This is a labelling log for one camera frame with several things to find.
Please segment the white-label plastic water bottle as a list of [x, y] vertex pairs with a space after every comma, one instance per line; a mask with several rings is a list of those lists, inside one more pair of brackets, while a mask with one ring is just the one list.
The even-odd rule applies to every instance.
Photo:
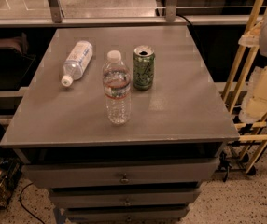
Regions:
[[70, 87], [76, 80], [82, 78], [93, 55], [92, 44], [88, 41], [78, 41], [63, 64], [61, 83]]

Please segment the grey drawer cabinet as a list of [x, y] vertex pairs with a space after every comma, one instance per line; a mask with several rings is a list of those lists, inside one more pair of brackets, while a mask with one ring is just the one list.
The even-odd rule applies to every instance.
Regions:
[[180, 219], [238, 133], [184, 26], [60, 29], [2, 146], [77, 223]]

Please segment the clear red-label water bottle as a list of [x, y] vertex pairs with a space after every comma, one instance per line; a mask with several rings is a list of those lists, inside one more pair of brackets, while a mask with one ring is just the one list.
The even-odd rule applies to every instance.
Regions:
[[106, 55], [103, 87], [109, 120], [115, 125], [126, 123], [131, 115], [131, 75], [118, 50]]

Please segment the top grey drawer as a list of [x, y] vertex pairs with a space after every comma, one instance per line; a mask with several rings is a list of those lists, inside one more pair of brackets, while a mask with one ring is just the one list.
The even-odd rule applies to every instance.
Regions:
[[217, 169], [218, 158], [25, 165], [22, 171], [40, 188], [105, 187], [198, 182]]

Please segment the green soda can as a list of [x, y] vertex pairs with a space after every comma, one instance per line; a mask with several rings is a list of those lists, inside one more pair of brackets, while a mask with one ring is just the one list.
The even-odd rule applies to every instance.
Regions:
[[140, 91], [151, 88], [154, 79], [155, 53], [148, 45], [141, 45], [133, 51], [133, 85]]

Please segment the grey drawer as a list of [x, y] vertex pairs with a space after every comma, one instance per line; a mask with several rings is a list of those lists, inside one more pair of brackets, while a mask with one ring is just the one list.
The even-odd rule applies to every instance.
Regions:
[[198, 182], [217, 169], [218, 158], [25, 165], [22, 171], [40, 188], [105, 187]]
[[49, 198], [62, 208], [93, 208], [193, 203], [199, 194], [199, 189], [126, 189], [51, 193]]
[[136, 220], [180, 219], [189, 212], [187, 206], [133, 206], [68, 209], [66, 216], [75, 222], [105, 222], [121, 221], [131, 222]]

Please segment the dark chair at left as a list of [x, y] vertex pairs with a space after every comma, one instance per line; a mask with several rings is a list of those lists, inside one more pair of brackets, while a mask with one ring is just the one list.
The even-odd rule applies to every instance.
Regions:
[[35, 55], [28, 53], [26, 34], [0, 38], [0, 91], [17, 91], [29, 77]]

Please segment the yellow wooden rack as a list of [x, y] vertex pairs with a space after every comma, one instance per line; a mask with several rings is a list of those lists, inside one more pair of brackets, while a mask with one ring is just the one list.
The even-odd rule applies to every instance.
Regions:
[[239, 133], [235, 144], [243, 149], [233, 156], [248, 175], [256, 173], [255, 163], [267, 148], [267, 57], [260, 54], [260, 31], [266, 15], [267, 0], [255, 0], [221, 94], [228, 110], [233, 111], [242, 88], [247, 88], [234, 124]]

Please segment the bottom grey drawer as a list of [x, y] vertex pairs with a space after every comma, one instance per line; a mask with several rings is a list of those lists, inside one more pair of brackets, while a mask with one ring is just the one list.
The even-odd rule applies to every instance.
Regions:
[[180, 219], [189, 212], [187, 206], [133, 206], [68, 209], [66, 216], [75, 222], [105, 222], [121, 221], [131, 222], [136, 220]]

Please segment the middle grey drawer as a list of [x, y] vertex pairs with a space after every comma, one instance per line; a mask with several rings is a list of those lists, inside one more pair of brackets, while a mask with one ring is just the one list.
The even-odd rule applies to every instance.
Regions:
[[93, 208], [193, 203], [199, 194], [199, 189], [126, 189], [51, 193], [49, 198], [62, 208]]

